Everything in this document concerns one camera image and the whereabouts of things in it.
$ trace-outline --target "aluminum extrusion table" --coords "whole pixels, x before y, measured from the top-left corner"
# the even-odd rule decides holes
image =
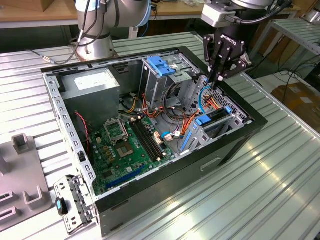
[[[202,39],[178,33],[118,40],[119,55],[187,46],[204,60]],[[63,61],[72,49],[40,50]],[[11,135],[35,137],[45,178],[53,184],[74,174],[40,68],[30,52],[0,54],[0,142]],[[107,239],[310,239],[320,231],[320,136],[268,95],[246,74],[227,81],[268,124],[226,165],[195,182]],[[100,239],[90,224],[68,236],[54,206],[4,232],[0,239]]]
[[[249,55],[251,59],[258,53],[271,29],[275,29],[279,33],[264,53],[264,56],[274,49],[283,35],[305,48],[298,59],[302,59],[308,51],[315,55],[320,55],[320,25],[314,25],[301,18],[296,18],[270,21],[251,51]]]

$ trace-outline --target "blue pcie slot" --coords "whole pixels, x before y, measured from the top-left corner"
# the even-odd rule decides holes
[[[118,178],[117,180],[114,180],[108,184],[105,185],[105,187],[108,189],[108,188],[111,188],[111,187],[114,187],[114,186],[117,186],[119,184],[122,184],[123,182],[135,177],[135,176],[138,176],[141,171],[143,170],[143,168],[145,168],[146,165],[143,165],[142,167],[140,167],[139,169],[133,171],[133,172],[130,172],[129,174],[125,175],[125,176],[122,176],[120,178]]]

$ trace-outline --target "ram slot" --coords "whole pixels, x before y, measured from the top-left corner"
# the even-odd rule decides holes
[[[149,157],[153,162],[159,160],[159,158],[163,158],[163,154],[161,153],[159,147],[150,136],[148,131],[146,130],[145,126],[139,122],[132,122],[130,123],[131,128],[140,141],[141,145],[143,146],[144,150],[148,153]]]

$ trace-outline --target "side panel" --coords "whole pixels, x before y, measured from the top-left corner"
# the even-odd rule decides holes
[[[122,203],[100,212],[99,216],[101,220],[100,227],[102,236],[105,236],[111,231],[121,227],[136,216],[144,213],[148,209],[181,191],[183,188],[186,188],[190,184],[196,182],[200,178],[212,172],[222,163],[225,164],[253,135],[254,133],[229,143],[210,155],[188,165],[162,181],[135,194]],[[128,187],[134,188],[134,184],[130,184],[125,188]],[[113,195],[107,196],[103,200],[108,201],[108,199],[112,197]]]

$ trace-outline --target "motherboard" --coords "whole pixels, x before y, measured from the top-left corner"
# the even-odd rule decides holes
[[[127,139],[115,141],[117,136],[126,134]],[[90,138],[96,174],[92,186],[96,196],[175,158],[171,149],[159,142],[157,130],[147,117],[138,122],[121,119],[107,122],[104,128],[90,134]]]

